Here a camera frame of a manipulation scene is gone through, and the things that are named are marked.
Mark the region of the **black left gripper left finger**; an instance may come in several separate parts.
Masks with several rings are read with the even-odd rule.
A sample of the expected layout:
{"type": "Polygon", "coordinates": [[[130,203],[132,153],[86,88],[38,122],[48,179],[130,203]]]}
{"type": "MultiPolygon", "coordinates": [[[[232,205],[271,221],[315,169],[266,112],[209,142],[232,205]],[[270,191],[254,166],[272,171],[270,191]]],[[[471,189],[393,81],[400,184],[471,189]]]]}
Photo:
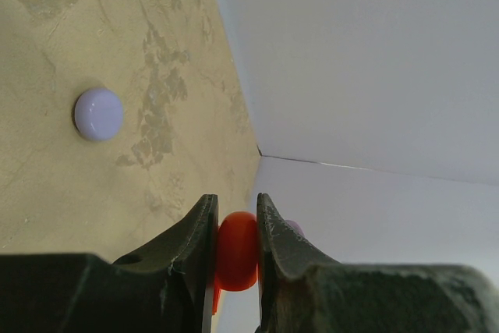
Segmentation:
{"type": "Polygon", "coordinates": [[[218,199],[203,195],[148,243],[92,253],[4,255],[4,332],[209,332],[218,199]]]}

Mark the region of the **lilac earbud charging case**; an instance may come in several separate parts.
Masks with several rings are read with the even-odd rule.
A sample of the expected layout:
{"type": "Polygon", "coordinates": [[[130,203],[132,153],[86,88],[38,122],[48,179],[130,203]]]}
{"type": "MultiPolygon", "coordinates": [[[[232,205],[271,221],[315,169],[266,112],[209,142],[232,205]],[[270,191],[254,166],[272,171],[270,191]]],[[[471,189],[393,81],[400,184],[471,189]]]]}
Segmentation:
{"type": "Polygon", "coordinates": [[[123,116],[118,95],[103,87],[83,92],[74,107],[74,122],[79,133],[95,142],[115,137],[122,127],[123,116]]]}

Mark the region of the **orange earbud charging case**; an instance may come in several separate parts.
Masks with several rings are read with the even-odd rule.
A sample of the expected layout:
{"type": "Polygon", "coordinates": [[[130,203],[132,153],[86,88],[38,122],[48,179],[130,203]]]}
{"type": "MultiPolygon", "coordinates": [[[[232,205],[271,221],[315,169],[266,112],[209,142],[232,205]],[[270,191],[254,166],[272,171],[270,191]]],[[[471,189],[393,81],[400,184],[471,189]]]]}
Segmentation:
{"type": "Polygon", "coordinates": [[[257,218],[247,211],[227,215],[218,227],[212,314],[221,291],[242,292],[257,282],[257,218]]]}

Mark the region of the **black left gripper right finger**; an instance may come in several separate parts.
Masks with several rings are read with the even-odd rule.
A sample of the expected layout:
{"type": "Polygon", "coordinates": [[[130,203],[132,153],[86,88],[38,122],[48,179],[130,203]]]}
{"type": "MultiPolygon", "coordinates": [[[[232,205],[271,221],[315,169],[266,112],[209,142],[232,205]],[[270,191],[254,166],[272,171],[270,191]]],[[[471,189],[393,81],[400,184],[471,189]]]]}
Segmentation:
{"type": "Polygon", "coordinates": [[[498,290],[472,267],[342,264],[257,198],[260,332],[495,332],[498,290]]]}

